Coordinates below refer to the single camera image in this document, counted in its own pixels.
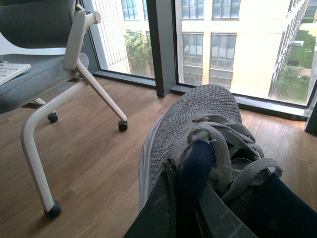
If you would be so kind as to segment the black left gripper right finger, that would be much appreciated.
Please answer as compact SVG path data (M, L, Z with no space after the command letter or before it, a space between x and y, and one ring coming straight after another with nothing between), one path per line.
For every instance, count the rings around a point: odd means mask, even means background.
M202 238L315 238L317 213L271 174L232 206L207 185L198 204L198 233Z

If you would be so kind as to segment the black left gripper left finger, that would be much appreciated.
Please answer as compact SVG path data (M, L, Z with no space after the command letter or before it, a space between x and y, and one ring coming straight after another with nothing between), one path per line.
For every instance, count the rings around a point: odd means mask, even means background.
M139 215L124 235L126 238L176 237L176 165L167 159Z

